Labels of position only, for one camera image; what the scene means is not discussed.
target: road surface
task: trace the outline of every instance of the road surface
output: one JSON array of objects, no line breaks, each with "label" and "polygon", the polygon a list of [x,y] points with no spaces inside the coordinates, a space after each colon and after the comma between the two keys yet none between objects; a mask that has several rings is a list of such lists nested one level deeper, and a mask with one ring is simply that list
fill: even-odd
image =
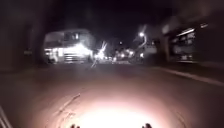
[{"label": "road surface", "polygon": [[14,128],[224,127],[224,87],[154,67],[69,64],[0,80]]}]

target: night sky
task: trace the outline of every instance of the night sky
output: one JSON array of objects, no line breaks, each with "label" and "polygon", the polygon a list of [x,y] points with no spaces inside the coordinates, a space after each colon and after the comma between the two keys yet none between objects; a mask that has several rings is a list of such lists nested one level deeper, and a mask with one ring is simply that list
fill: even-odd
[{"label": "night sky", "polygon": [[86,28],[100,39],[133,40],[141,25],[157,25],[174,13],[171,0],[58,0],[49,31]]}]

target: street light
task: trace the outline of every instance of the street light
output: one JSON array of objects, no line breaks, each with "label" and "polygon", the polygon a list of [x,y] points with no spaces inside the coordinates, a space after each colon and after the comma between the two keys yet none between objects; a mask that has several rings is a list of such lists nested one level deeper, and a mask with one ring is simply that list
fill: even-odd
[{"label": "street light", "polygon": [[141,44],[141,45],[139,45],[139,48],[141,48],[141,47],[143,47],[146,43],[147,43],[147,37],[146,37],[146,35],[145,35],[145,33],[144,32],[140,32],[139,34],[138,34],[141,38],[143,38],[143,43]]},{"label": "street light", "polygon": [[140,32],[138,35],[139,35],[140,37],[144,37],[144,36],[145,36],[145,33]]}]

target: bright light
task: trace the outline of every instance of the bright light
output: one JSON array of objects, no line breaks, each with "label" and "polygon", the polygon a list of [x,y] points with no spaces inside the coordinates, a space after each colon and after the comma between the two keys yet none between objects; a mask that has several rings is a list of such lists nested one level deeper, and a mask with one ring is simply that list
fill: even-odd
[{"label": "bright light", "polygon": [[103,52],[99,52],[97,55],[96,55],[96,58],[99,58],[99,59],[104,59],[105,55]]},{"label": "bright light", "polygon": [[140,32],[140,33],[139,33],[139,36],[140,36],[140,37],[144,37],[144,36],[145,36],[145,33]]},{"label": "bright light", "polygon": [[179,35],[177,35],[177,36],[182,36],[182,35],[185,35],[185,34],[194,32],[194,30],[195,30],[195,29],[193,29],[193,28],[189,28],[189,29],[183,31],[181,34],[179,34]]},{"label": "bright light", "polygon": [[76,44],[73,47],[65,48],[64,52],[70,54],[78,54],[81,56],[92,55],[92,50],[89,50],[83,44]]},{"label": "bright light", "polygon": [[63,57],[64,56],[63,48],[58,48],[58,56],[59,57]]},{"label": "bright light", "polygon": [[134,52],[133,52],[133,51],[130,51],[130,52],[129,52],[129,54],[130,54],[130,55],[133,55],[133,54],[134,54]]},{"label": "bright light", "polygon": [[144,53],[141,53],[141,54],[140,54],[140,57],[141,57],[141,58],[144,58]]},{"label": "bright light", "polygon": [[124,58],[124,57],[125,57],[125,55],[124,55],[124,53],[122,53],[122,54],[121,54],[121,58]]},{"label": "bright light", "polygon": [[75,39],[79,39],[79,34],[78,33],[75,34]]},{"label": "bright light", "polygon": [[116,58],[116,57],[114,57],[114,58],[113,58],[113,61],[117,61],[117,58]]},{"label": "bright light", "polygon": [[145,123],[150,123],[153,128],[171,128],[154,113],[125,103],[114,104],[102,102],[88,107],[65,122],[63,128],[70,128],[72,124],[81,128],[141,128]]}]

